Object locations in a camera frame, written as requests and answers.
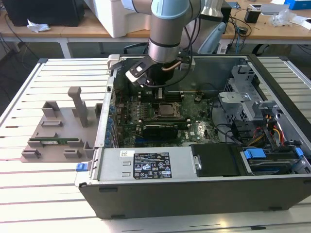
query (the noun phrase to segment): power supply label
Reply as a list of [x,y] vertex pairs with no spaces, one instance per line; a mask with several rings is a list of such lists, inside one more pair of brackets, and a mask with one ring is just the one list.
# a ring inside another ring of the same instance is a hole
[[133,168],[137,180],[172,178],[169,153],[135,153]]

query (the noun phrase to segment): floor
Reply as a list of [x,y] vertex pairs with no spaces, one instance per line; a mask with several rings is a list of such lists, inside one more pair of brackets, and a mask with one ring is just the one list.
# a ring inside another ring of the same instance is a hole
[[[124,46],[128,43],[104,43],[105,53],[100,54],[98,43],[71,43],[70,47],[75,58],[96,58],[107,57],[110,54],[123,54]],[[247,45],[242,53],[250,53],[255,45]],[[60,46],[57,43],[31,43],[29,48],[39,58],[63,58]],[[19,53],[10,53],[0,61],[0,114],[5,110],[16,92],[21,87],[24,80],[30,74],[32,68],[36,65],[37,59],[25,45],[21,45]],[[130,54],[142,53],[142,48],[130,49]],[[296,45],[270,47],[265,50],[263,55],[284,55],[287,51],[287,57],[309,78],[311,78],[311,47],[306,50],[306,54]]]

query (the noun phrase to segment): yellow cable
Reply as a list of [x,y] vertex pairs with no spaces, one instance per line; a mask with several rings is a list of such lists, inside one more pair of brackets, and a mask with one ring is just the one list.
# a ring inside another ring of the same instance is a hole
[[255,142],[258,142],[259,140],[261,140],[264,137],[265,134],[260,135],[257,139],[255,139],[254,141],[252,141],[251,143],[248,144],[248,146],[254,144]]
[[278,139],[280,140],[280,143],[282,143],[280,132],[279,132],[277,129],[273,129],[273,130],[277,132],[277,134],[278,134]]

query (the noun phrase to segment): computer case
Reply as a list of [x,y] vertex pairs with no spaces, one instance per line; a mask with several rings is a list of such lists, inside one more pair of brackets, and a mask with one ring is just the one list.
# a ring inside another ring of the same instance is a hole
[[83,0],[3,0],[7,14],[15,26],[47,23],[76,27],[84,15]]

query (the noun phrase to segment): motherboard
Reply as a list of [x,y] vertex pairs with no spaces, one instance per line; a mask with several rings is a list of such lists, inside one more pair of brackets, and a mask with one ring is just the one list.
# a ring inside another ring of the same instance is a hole
[[219,142],[210,121],[210,100],[202,96],[181,92],[166,95],[165,100],[152,100],[139,92],[120,101],[116,104],[120,146],[178,147]]

